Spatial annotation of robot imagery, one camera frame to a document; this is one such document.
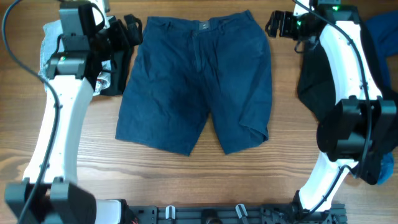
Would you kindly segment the navy blue shorts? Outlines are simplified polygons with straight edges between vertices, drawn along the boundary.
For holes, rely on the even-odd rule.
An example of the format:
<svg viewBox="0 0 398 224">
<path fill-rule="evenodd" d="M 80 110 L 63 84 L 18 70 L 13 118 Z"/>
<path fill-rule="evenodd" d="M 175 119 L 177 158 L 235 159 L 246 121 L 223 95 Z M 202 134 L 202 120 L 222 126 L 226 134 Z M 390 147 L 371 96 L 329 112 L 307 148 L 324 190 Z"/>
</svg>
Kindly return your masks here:
<svg viewBox="0 0 398 224">
<path fill-rule="evenodd" d="M 116 139 L 189 156 L 211 119 L 225 154 L 269 139 L 269 42 L 250 11 L 206 21 L 149 17 Z"/>
</svg>

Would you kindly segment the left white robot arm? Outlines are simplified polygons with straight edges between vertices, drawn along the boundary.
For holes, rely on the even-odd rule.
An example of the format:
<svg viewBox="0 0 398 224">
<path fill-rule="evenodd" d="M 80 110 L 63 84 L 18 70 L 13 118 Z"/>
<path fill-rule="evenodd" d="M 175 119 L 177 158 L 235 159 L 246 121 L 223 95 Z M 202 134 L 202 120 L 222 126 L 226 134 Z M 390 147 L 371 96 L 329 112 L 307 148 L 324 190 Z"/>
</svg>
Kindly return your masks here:
<svg viewBox="0 0 398 224">
<path fill-rule="evenodd" d="M 19 223 L 137 223 L 123 199 L 98 200 L 77 184 L 83 120 L 98 90 L 123 93 L 131 56 L 142 42 L 133 15 L 107 17 L 107 1 L 62 1 L 62 32 L 39 80 L 47 101 L 39 138 L 22 181 L 6 186 L 5 201 Z"/>
</svg>

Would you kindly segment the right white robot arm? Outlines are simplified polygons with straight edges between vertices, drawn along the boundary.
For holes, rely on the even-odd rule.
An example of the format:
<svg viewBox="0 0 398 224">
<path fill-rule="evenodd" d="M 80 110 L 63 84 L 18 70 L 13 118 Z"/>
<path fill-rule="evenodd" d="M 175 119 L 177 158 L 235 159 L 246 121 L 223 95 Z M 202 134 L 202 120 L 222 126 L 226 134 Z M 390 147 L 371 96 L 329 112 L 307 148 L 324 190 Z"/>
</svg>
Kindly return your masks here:
<svg viewBox="0 0 398 224">
<path fill-rule="evenodd" d="M 318 121 L 319 156 L 290 205 L 294 221 L 325 218 L 348 174 L 374 185 L 397 146 L 397 93 L 382 78 L 377 48 L 358 8 L 339 1 L 296 1 L 274 11 L 269 37 L 302 49 L 299 100 Z"/>
</svg>

